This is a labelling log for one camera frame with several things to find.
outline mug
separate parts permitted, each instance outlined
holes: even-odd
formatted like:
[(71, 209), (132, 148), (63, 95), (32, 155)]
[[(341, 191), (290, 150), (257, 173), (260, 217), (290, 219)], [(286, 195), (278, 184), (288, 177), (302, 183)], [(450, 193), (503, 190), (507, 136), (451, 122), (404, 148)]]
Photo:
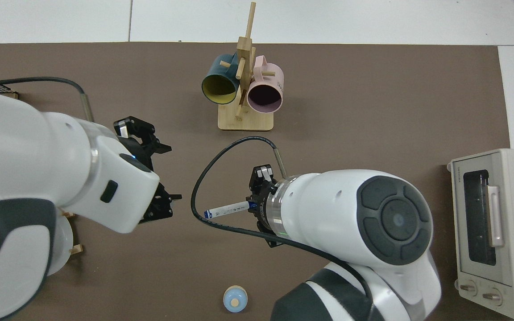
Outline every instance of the mug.
[(238, 65), (237, 53), (216, 57), (202, 81), (202, 92), (207, 99), (216, 104), (227, 104), (235, 99), (239, 88), (239, 80), (235, 78)]
[(247, 90), (247, 103), (257, 112), (276, 112), (283, 104), (283, 71), (265, 56), (255, 58), (253, 82)]

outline oven door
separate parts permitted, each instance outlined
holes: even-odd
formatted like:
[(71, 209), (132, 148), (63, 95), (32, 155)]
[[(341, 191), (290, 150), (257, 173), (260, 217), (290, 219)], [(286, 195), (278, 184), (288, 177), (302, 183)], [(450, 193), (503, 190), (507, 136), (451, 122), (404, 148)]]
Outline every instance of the oven door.
[(500, 152), (453, 162), (462, 272), (512, 286)]

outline oven window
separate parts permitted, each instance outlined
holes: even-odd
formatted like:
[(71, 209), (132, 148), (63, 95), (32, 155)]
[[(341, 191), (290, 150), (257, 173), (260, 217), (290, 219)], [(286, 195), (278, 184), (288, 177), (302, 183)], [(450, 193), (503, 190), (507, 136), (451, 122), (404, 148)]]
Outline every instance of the oven window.
[(463, 174), (469, 258), (474, 262), (494, 266), (496, 263), (495, 248), (489, 246), (487, 230), (487, 195), (485, 194), (487, 185), (489, 185), (487, 170)]

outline mug handle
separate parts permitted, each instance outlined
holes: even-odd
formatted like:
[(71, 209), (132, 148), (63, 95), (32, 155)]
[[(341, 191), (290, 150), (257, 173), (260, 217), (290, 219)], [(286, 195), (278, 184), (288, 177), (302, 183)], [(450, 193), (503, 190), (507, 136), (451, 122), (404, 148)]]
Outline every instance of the mug handle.
[(265, 56), (257, 56), (255, 58), (255, 66), (253, 67), (253, 77), (255, 81), (263, 81), (263, 71), (261, 70), (263, 67), (267, 65), (267, 60)]

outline white marker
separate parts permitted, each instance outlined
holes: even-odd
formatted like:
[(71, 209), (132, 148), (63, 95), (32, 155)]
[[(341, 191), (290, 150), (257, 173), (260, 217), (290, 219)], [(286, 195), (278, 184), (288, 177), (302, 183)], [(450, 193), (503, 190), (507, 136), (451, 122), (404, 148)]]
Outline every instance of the white marker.
[(216, 207), (215, 209), (210, 209), (205, 211), (203, 214), (206, 218), (216, 218), (222, 217), (223, 215), (241, 212), (248, 209), (253, 209), (257, 207), (257, 203), (254, 202), (239, 202), (235, 204), (225, 205), (222, 207)]

